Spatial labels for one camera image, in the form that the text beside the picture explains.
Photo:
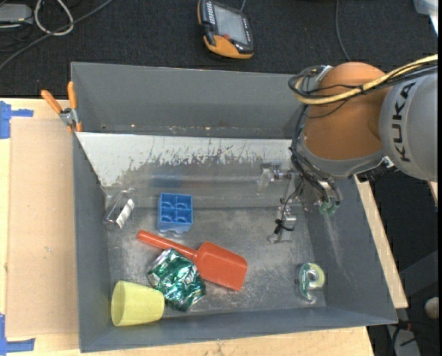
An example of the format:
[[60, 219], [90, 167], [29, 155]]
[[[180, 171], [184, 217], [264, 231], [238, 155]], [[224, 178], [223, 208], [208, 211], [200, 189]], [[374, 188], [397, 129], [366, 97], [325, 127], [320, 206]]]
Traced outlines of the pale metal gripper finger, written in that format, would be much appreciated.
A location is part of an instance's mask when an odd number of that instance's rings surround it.
[[285, 184], [288, 188], [296, 188], [298, 185], [299, 174], [280, 162], [262, 163], [260, 170], [257, 192], [264, 192], [274, 185]]
[[272, 234], [267, 237], [271, 244], [290, 243], [293, 237], [293, 231], [297, 225], [297, 215], [292, 212], [290, 205], [279, 208], [275, 220], [275, 228]]

